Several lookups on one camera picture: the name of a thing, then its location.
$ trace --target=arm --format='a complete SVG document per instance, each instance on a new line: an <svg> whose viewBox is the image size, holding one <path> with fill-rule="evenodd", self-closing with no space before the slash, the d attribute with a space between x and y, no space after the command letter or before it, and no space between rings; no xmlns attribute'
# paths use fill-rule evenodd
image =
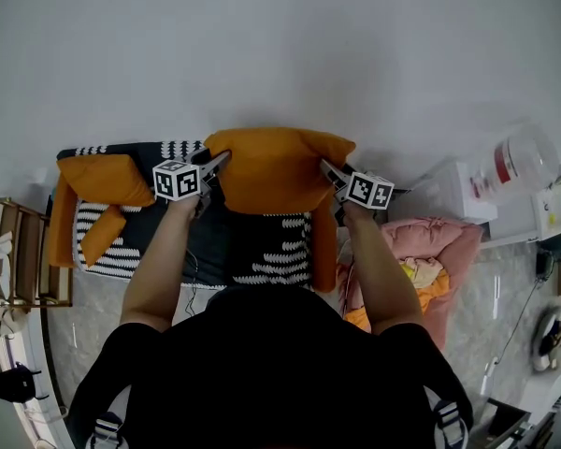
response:
<svg viewBox="0 0 561 449"><path fill-rule="evenodd" d="M373 334L399 323L422 324L417 294L391 253L370 211L346 202L345 225L352 238L355 271Z"/></svg>
<svg viewBox="0 0 561 449"><path fill-rule="evenodd" d="M189 225L198 201L198 196L192 196L169 202L148 251L124 293L121 324L143 323L158 331L172 325L179 302Z"/></svg>

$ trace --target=shelf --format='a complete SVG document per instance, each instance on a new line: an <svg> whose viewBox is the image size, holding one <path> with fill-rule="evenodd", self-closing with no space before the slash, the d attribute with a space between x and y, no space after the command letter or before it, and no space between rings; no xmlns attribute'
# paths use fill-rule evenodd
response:
<svg viewBox="0 0 561 449"><path fill-rule="evenodd" d="M15 258L17 271L15 293L12 297L19 297L29 304L33 304L36 300L40 224L42 222L37 215L22 213Z"/></svg>
<svg viewBox="0 0 561 449"><path fill-rule="evenodd" d="M0 236L12 232L9 293L0 286L0 299L24 310L72 306L73 270L49 264L50 218L10 198L0 198L0 204ZM3 266L0 260L0 275Z"/></svg>
<svg viewBox="0 0 561 449"><path fill-rule="evenodd" d="M12 232L12 247L15 248L15 242L17 237L17 221L19 218L19 210L17 207L4 206L2 210L2 219L0 220L0 237L5 235L9 231ZM13 254L14 251L10 253L10 289L8 293L10 295L14 294L14 279L13 279ZM0 275L2 274L3 262L0 259ZM0 299L6 299L2 287L0 286Z"/></svg>

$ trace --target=wire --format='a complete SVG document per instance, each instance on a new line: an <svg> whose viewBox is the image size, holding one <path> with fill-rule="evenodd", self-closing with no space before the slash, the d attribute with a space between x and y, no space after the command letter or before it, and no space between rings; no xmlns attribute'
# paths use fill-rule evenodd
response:
<svg viewBox="0 0 561 449"><path fill-rule="evenodd" d="M341 308L341 317L344 318L347 314L347 307L349 305L349 283L352 278L353 267L355 266L355 261L349 265L349 272L347 273L347 282L345 283L345 300L343 301L342 308Z"/></svg>
<svg viewBox="0 0 561 449"><path fill-rule="evenodd" d="M27 416L27 419L29 419L30 421L33 421L35 423L39 423L39 424L51 424L51 423L55 423L56 421L60 421L62 419L65 419L65 417L68 416L68 408L66 406L58 406L58 411L60 412L60 415L57 415L56 417L54 417L53 419L50 420L40 420L40 419L35 419L34 417L32 417L32 414L43 414L43 411L38 411L36 409L33 408L25 408L22 410L25 415Z"/></svg>
<svg viewBox="0 0 561 449"><path fill-rule="evenodd" d="M522 318L524 317L524 313L525 313L525 308L527 308L527 305L530 302L530 299L532 298L532 295L534 295L534 291L536 291L537 288L542 287L543 283L544 283L544 281L542 281L542 280L535 280L534 281L534 287L532 288L532 291L530 291L530 296L528 296L527 300L525 301L524 308L522 309L522 312L520 313L520 317L517 318L517 323L515 323L515 326L513 327L513 331L511 332L511 335L510 335L509 339L507 340L507 344L505 344L505 347L503 348L503 351L501 352L501 356L499 357L498 361L496 362L497 364L500 364L500 362L503 360L503 357L505 356L505 352L507 351L507 348L509 347L509 344L510 344L511 340L513 339L513 336L515 335L515 332L517 331L518 326L522 322Z"/></svg>
<svg viewBox="0 0 561 449"><path fill-rule="evenodd" d="M38 445L40 442L44 442L45 444L49 444L49 445L50 445L50 448L53 447L54 449L57 449L56 446L55 446L54 444L52 444L51 442L46 441L45 439L38 439L38 440L36 441L36 443L34 444L34 448L35 448L35 449L37 449L37 445Z"/></svg>
<svg viewBox="0 0 561 449"><path fill-rule="evenodd" d="M347 246L347 243L350 243L351 241L352 241L351 238L345 239L345 241L340 247L340 250L338 251L337 262L340 260L340 257L343 255L343 250L345 249L345 246Z"/></svg>
<svg viewBox="0 0 561 449"><path fill-rule="evenodd" d="M195 257L195 254L193 254L191 252L191 250L189 248L187 248L187 253L191 255L191 257L194 259L195 262L195 272L194 272L194 279L191 281L191 297L189 298L189 301L187 301L187 304L185 305L185 312L187 314L189 314L189 316L195 316L195 311L193 308L194 305L194 299L195 299L195 280L197 279L197 273L199 271L199 264L197 263L197 258Z"/></svg>

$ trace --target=black bag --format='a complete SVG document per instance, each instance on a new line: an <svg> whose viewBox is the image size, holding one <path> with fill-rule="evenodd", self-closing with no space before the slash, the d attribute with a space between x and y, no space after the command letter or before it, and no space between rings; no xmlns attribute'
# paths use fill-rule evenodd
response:
<svg viewBox="0 0 561 449"><path fill-rule="evenodd" d="M21 363L17 363L16 368L0 372L0 399L9 402L27 402L35 398L34 375L40 372L40 370L32 372Z"/></svg>

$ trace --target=orange fabric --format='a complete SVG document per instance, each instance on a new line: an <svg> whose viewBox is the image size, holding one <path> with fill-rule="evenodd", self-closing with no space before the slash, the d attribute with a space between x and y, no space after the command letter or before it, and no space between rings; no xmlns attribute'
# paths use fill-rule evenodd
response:
<svg viewBox="0 0 561 449"><path fill-rule="evenodd" d="M109 206L81 240L85 264L91 267L121 234L126 220L119 207Z"/></svg>
<svg viewBox="0 0 561 449"><path fill-rule="evenodd" d="M58 179L50 228L48 230L48 263L52 266L73 268L73 223L77 195L63 175Z"/></svg>
<svg viewBox="0 0 561 449"><path fill-rule="evenodd" d="M226 207L246 214L312 211L312 283L335 288L336 222L330 209L332 184L320 170L322 158L343 167L355 143L329 133L296 128L223 130L204 145L212 156L231 159L218 175Z"/></svg>
<svg viewBox="0 0 561 449"><path fill-rule="evenodd" d="M358 310L349 311L345 314L345 321L349 321L352 325L356 325L366 331L366 333L372 332L372 326L367 319L366 308L362 307Z"/></svg>
<svg viewBox="0 0 561 449"><path fill-rule="evenodd" d="M361 291L359 283L357 283L357 287L353 288L352 291ZM447 273L444 268L441 269L439 275L432 284L426 288L416 289L416 293L418 294L418 299L420 300L422 313L426 313L428 305L432 299L449 293L449 273ZM350 310L347 314L345 314L344 319L368 333L371 331L370 322L367 319L366 308L364 307Z"/></svg>
<svg viewBox="0 0 561 449"><path fill-rule="evenodd" d="M155 202L128 154L87 154L58 161L68 184L86 201L146 207Z"/></svg>
<svg viewBox="0 0 561 449"><path fill-rule="evenodd" d="M449 274L445 268L441 269L439 275L432 284L426 288L416 289L416 291L420 299L422 313L425 313L432 299L449 293Z"/></svg>

